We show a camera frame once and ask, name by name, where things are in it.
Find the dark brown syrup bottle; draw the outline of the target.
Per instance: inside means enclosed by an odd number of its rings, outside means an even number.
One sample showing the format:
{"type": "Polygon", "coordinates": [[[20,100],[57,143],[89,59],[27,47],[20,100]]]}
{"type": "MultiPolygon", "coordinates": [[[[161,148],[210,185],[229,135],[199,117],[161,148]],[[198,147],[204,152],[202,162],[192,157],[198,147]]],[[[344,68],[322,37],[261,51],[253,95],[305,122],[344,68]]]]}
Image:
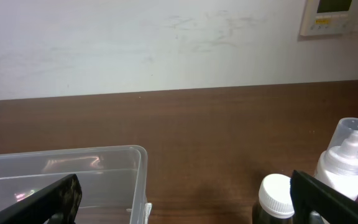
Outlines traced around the dark brown syrup bottle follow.
{"type": "Polygon", "coordinates": [[[252,207],[253,224],[292,224],[295,211],[290,180],[283,174],[269,174],[263,178],[258,201],[252,207]]]}

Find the white spray bottle clear cap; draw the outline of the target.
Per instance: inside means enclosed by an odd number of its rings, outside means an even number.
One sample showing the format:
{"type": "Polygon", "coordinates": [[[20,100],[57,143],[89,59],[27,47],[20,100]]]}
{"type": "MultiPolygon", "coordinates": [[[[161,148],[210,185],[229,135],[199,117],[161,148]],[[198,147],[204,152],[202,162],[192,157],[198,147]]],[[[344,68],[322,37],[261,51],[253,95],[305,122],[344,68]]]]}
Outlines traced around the white spray bottle clear cap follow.
{"type": "Polygon", "coordinates": [[[343,118],[319,157],[314,178],[355,201],[358,198],[358,118],[343,118]]]}

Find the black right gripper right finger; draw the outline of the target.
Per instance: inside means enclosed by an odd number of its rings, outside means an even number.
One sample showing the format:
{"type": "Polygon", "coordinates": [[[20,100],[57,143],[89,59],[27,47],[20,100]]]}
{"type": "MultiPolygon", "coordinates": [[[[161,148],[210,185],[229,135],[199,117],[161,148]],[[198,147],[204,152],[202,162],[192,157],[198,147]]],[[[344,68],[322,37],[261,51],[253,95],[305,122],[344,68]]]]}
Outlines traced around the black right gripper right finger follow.
{"type": "Polygon", "coordinates": [[[357,202],[303,171],[293,171],[290,195],[295,211],[293,223],[312,223],[311,213],[316,212],[330,224],[358,224],[357,202]]]}

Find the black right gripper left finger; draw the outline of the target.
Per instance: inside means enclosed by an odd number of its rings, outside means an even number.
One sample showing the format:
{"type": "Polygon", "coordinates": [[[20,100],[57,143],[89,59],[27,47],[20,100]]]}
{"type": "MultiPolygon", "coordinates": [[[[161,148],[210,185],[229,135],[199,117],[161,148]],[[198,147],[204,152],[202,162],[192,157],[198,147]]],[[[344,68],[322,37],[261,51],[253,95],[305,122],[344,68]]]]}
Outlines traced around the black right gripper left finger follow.
{"type": "Polygon", "coordinates": [[[76,174],[67,175],[0,211],[0,224],[74,224],[82,199],[76,174]]]}

